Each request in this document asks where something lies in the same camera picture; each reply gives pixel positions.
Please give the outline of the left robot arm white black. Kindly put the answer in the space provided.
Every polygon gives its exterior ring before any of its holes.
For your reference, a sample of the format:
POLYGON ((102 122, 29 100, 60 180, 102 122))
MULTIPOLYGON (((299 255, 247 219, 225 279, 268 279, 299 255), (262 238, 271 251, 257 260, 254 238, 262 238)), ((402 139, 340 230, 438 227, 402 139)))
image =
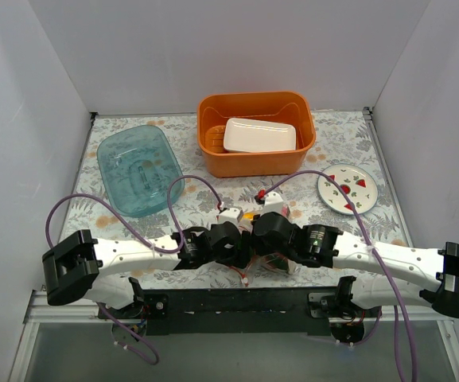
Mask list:
POLYGON ((251 234, 233 223, 192 227, 162 236, 146 246, 138 240, 95 238, 79 230, 42 257, 47 302, 65 306, 82 298, 136 318, 144 300, 136 294, 130 273, 143 270, 179 271, 207 263, 245 268, 251 260, 251 234))

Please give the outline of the clear zip top bag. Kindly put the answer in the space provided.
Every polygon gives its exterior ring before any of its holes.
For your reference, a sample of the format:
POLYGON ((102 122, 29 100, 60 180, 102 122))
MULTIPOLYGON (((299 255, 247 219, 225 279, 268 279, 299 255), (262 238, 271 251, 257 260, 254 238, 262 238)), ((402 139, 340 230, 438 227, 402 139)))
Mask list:
POLYGON ((266 253, 253 242, 252 223, 257 217, 258 213, 244 212, 236 207, 225 209, 220 214, 220 220, 234 224, 240 234, 239 242, 232 248, 234 255, 231 259, 224 260, 223 265, 237 273, 243 287, 250 286, 256 268, 286 275, 292 275, 298 270, 298 266, 284 255, 266 253))

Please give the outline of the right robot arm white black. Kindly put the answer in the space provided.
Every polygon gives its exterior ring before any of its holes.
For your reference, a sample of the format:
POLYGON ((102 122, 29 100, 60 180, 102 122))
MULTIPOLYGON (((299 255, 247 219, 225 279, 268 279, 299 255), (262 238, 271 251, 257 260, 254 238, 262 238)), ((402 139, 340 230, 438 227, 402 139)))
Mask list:
POLYGON ((306 267, 371 272, 371 281, 349 278, 339 283, 334 299, 344 316, 377 306, 427 306, 459 319, 459 244, 443 249, 400 247, 363 239, 322 224, 299 227, 276 212, 252 223, 254 241, 265 251, 278 253, 306 267))

